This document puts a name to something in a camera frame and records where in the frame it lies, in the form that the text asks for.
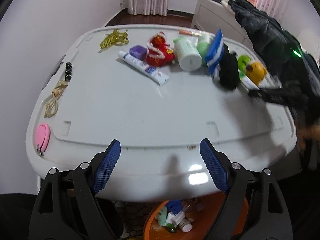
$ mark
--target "wooden floor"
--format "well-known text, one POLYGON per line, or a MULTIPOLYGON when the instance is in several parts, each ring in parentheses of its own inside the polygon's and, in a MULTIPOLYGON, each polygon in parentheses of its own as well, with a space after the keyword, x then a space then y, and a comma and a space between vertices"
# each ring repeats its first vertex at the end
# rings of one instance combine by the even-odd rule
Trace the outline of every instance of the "wooden floor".
POLYGON ((118 13, 106 26, 124 25, 124 24, 161 24, 174 25, 190 28, 192 18, 175 15, 133 15, 128 14, 126 10, 118 13))

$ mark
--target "beige cable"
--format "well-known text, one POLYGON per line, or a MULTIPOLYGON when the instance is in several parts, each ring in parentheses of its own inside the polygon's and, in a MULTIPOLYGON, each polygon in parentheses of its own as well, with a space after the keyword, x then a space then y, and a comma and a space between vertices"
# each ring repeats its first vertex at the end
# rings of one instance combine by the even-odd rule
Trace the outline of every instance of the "beige cable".
POLYGON ((44 118, 53 117, 57 113, 59 107, 58 99, 62 96, 67 86, 68 81, 60 80, 57 83, 56 87, 52 90, 52 98, 45 104, 44 118))

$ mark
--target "pink nail clipper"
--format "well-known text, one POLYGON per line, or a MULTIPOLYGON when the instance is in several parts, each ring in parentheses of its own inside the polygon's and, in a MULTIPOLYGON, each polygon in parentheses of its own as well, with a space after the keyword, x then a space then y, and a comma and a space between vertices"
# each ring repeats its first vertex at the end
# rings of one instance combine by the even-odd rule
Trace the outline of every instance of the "pink nail clipper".
POLYGON ((47 123, 41 123, 37 129, 35 134, 35 143, 37 148, 37 153, 40 156, 44 155, 44 151, 46 150, 50 138, 50 127, 47 123))

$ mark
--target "red stuffed toy with white trim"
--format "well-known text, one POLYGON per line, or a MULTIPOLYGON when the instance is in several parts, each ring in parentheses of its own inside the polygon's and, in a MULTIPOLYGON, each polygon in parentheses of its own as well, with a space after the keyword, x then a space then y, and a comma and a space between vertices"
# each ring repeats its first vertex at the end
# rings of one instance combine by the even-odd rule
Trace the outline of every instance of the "red stuffed toy with white trim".
POLYGON ((170 44, 166 44, 163 32, 157 33, 147 44, 148 55, 146 62, 150 66, 161 67, 174 60, 174 53, 170 44))

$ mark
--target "textured blue pad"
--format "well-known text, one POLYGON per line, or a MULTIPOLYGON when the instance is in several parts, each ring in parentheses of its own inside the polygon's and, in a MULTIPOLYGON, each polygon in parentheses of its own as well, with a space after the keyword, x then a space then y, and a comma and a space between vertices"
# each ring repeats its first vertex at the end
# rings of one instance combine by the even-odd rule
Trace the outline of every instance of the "textured blue pad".
POLYGON ((116 141, 104 157, 103 161, 99 165, 94 174, 94 183, 91 187, 93 192, 97 194, 99 190, 104 189, 110 175, 116 166, 116 163, 120 157, 121 146, 119 141, 116 141))
POLYGON ((200 143, 200 154, 216 187, 228 192, 228 175, 205 140, 200 143))

